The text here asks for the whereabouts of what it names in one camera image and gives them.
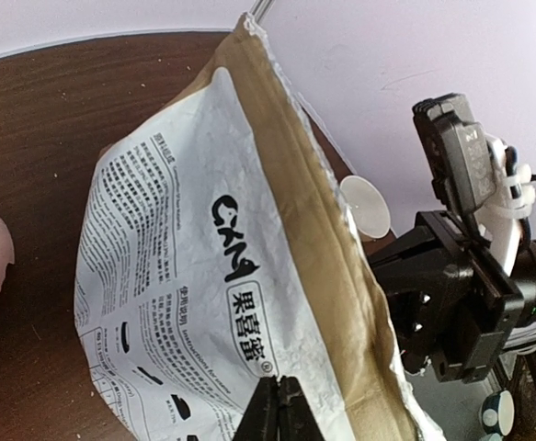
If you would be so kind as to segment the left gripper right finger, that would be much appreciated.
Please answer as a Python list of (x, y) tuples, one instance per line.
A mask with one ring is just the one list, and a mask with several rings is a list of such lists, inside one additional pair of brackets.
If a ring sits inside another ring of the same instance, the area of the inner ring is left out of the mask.
[(299, 380), (282, 377), (279, 383), (279, 440), (324, 441)]

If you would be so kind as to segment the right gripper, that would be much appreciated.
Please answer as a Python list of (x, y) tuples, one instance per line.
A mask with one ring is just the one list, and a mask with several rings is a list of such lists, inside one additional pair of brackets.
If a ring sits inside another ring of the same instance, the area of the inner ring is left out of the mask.
[(430, 355), (440, 381), (485, 379), (520, 317), (520, 289), (453, 215), (421, 211), (416, 225), (370, 257), (405, 370)]

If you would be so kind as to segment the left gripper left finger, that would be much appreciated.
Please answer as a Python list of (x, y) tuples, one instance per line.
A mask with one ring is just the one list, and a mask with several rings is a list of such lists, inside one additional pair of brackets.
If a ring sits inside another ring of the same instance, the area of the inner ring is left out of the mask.
[(264, 377), (257, 383), (233, 441), (278, 439), (278, 392), (276, 377)]

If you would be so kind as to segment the pet food bag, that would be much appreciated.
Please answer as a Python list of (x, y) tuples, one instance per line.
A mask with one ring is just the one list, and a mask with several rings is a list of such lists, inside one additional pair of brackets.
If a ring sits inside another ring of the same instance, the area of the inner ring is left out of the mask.
[(231, 440), (295, 377), (327, 440), (440, 440), (386, 298), (268, 37), (243, 14), (195, 80), (99, 158), (77, 255), (91, 379), (139, 440)]

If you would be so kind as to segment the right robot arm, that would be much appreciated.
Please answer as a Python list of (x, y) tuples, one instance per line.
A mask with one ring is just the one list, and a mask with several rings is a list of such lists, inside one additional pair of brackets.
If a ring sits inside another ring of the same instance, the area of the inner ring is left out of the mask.
[(536, 241), (518, 238), (521, 248), (506, 271), (473, 219), (483, 205), (473, 183), (435, 177), (446, 210), (417, 213), (414, 228), (370, 260), (405, 370), (431, 364), (442, 382), (485, 379), (512, 331), (536, 322)]

